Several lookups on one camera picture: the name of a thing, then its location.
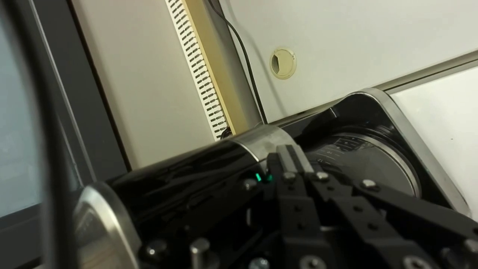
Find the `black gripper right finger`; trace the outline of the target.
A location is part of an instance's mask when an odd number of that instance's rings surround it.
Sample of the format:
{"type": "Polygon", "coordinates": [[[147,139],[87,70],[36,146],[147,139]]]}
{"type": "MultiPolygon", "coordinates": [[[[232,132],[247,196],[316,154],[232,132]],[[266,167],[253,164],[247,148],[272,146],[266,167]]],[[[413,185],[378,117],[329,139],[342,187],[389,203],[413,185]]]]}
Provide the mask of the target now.
{"type": "Polygon", "coordinates": [[[478,269],[478,223],[450,208],[325,170],[311,175],[311,193],[322,220],[351,233],[345,250],[366,269],[478,269]]]}

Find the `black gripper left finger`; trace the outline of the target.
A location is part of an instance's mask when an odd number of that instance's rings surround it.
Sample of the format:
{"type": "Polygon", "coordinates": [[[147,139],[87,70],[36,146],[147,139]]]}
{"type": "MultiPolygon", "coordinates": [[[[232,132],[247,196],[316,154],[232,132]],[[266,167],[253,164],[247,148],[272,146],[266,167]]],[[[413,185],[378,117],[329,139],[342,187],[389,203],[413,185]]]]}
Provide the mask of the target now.
{"type": "Polygon", "coordinates": [[[268,164],[278,202],[280,266],[283,269],[332,269],[329,245],[320,232],[317,208],[305,185],[307,173],[313,167],[301,166],[293,145],[280,145],[268,164]]]}

